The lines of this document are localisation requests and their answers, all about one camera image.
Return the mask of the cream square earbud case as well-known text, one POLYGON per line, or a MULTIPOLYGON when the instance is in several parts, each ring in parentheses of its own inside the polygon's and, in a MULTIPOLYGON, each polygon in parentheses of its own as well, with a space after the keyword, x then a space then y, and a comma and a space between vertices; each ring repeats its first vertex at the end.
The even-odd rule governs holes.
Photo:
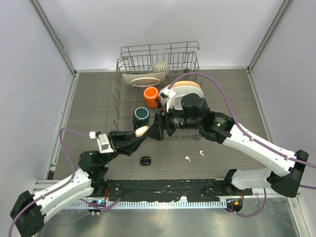
POLYGON ((138 129, 136 129, 135 130, 135 136, 136 137, 143 136, 147 132, 148 129, 149 129, 148 126, 142 126, 142 127, 138 128, 138 129))

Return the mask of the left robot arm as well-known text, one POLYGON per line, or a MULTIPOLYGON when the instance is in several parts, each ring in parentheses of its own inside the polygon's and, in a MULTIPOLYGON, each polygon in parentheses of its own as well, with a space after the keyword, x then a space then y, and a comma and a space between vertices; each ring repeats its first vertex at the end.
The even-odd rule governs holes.
POLYGON ((146 139, 148 126, 130 131, 111 131, 101 133, 91 131, 87 134, 95 139, 96 151, 82 152, 79 156, 79 168, 62 181, 31 194, 21 193, 11 210, 13 228, 17 228, 23 237, 31 237, 38 233, 44 224, 60 210, 76 200, 93 195, 100 197, 106 189, 104 176, 108 171, 106 164, 119 155, 130 156, 146 139))

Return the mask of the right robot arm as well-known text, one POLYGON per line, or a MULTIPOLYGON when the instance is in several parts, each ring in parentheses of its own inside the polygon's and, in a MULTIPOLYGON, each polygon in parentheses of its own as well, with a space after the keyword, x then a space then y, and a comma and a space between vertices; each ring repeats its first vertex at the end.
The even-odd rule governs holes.
POLYGON ((148 138, 163 140, 176 129, 196 129, 204 139, 239 150, 259 161, 265 168, 230 169, 223 189, 229 195, 249 188, 271 188, 276 193, 294 198, 301 184, 308 153, 283 149, 253 134, 224 113, 213 112, 205 99, 195 93, 184 96, 180 110, 163 108, 146 132, 148 138))

